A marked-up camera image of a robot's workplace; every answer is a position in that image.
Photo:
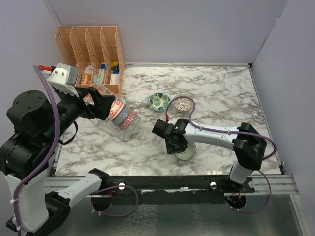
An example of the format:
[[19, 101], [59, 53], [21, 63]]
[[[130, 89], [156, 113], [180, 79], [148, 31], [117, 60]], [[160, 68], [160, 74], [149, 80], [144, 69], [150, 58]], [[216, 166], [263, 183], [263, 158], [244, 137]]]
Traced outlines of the green mandala pattern bowl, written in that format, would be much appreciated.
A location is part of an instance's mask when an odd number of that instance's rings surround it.
[[180, 153], [174, 153], [174, 156], [182, 161], [188, 161], [196, 155], [197, 148], [195, 143], [188, 143], [187, 148], [185, 151]]

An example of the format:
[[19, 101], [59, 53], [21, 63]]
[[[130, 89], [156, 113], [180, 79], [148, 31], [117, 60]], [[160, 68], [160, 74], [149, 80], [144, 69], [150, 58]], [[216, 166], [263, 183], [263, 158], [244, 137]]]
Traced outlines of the red floral outside bowl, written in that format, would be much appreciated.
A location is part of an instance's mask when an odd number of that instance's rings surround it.
[[131, 125], [131, 123], [134, 121], [135, 117], [136, 117], [136, 112], [131, 110], [128, 116], [124, 119], [124, 121], [118, 125], [119, 129], [120, 130], [127, 129]]

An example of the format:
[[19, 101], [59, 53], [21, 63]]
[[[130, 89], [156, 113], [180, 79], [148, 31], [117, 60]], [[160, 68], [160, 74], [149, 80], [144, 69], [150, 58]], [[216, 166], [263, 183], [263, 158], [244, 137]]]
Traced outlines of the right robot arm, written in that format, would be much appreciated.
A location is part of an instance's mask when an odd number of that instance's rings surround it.
[[165, 140], [166, 151], [180, 160], [196, 155], [196, 143], [210, 144], [234, 151], [237, 163], [229, 172], [226, 187], [231, 192], [243, 188], [246, 178], [261, 168], [267, 142], [249, 123], [239, 127], [216, 127], [179, 119], [175, 124], [157, 120], [152, 133]]

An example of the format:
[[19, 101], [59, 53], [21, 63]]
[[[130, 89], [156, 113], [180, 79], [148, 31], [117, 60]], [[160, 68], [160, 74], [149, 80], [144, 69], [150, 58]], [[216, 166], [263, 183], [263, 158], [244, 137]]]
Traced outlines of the purple pattern white bowl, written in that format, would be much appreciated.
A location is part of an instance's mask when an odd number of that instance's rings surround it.
[[173, 106], [179, 112], [188, 112], [193, 108], [191, 97], [187, 94], [178, 94], [174, 99]]

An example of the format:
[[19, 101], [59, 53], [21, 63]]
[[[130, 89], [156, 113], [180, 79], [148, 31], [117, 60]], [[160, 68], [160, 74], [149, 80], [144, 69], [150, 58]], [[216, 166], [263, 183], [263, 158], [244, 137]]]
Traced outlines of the orange white floral bowl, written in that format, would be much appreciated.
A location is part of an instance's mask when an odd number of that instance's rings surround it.
[[113, 102], [109, 116], [107, 117], [108, 121], [112, 121], [122, 110], [124, 103], [122, 101], [116, 100]]

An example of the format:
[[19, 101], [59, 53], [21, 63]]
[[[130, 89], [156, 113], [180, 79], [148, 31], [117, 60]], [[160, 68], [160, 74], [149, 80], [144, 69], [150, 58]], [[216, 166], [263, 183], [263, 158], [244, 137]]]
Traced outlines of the blue wave outside bowl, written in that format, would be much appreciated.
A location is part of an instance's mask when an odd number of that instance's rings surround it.
[[121, 124], [124, 121], [124, 119], [128, 116], [130, 111], [131, 111], [131, 109], [129, 108], [129, 106], [124, 105], [124, 107], [121, 109], [121, 111], [118, 113], [118, 115], [112, 120], [112, 123], [115, 126], [118, 126], [119, 124]]

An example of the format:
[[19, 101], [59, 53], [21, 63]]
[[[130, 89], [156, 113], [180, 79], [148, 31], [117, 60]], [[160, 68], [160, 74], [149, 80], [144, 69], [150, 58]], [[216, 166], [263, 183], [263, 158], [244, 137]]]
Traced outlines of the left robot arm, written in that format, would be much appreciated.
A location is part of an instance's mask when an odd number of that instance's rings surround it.
[[11, 192], [14, 215], [6, 223], [11, 230], [28, 236], [47, 236], [63, 224], [71, 208], [89, 193], [108, 190], [108, 174], [93, 169], [79, 184], [64, 192], [45, 193], [51, 157], [63, 134], [78, 117], [106, 120], [114, 95], [102, 95], [96, 88], [77, 88], [77, 95], [58, 93], [57, 115], [45, 94], [29, 90], [18, 95], [7, 111], [14, 135], [0, 148], [0, 169]]

